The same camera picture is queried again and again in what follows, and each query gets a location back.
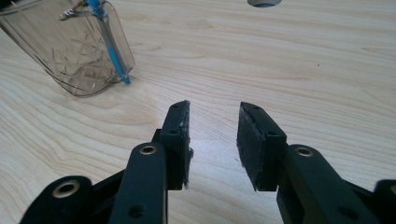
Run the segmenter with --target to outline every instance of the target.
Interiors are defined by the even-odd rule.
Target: clear plastic cup
[[[90,96],[129,82],[134,57],[108,2],[20,0],[0,8],[0,27],[65,90]]]

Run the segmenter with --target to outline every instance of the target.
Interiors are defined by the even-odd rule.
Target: screw hole
[[[281,1],[282,0],[247,0],[247,2],[253,7],[274,7]]]
[[[52,196],[55,198],[65,198],[76,193],[78,189],[79,183],[76,180],[67,180],[55,188]]]
[[[355,212],[353,209],[351,209],[351,208],[344,207],[344,206],[340,206],[340,207],[338,207],[338,211],[339,211],[342,215],[348,217],[348,218],[351,219],[351,220],[355,220],[355,221],[356,221],[356,220],[359,219],[359,214],[356,213],[356,212]]]
[[[150,155],[153,154],[157,151],[156,147],[143,147],[142,149],[140,149],[140,153],[143,155]]]
[[[311,157],[314,155],[314,152],[311,151],[308,148],[305,147],[297,147],[296,149],[294,149],[294,151],[300,155],[300,156],[304,156],[304,157]]]
[[[142,216],[145,215],[146,213],[146,206],[143,204],[137,204],[137,205],[133,205],[129,211],[128,211],[128,215],[131,218],[140,218]]]

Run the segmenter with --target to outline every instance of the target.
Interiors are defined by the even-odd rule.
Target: wooden table
[[[64,91],[0,33],[0,219],[15,223],[50,182],[96,183],[150,141],[168,107],[191,101],[190,187],[170,223],[279,223],[236,147],[240,102],[263,107],[289,144],[318,149],[372,190],[396,178],[396,2],[113,0],[136,60],[132,84]]]

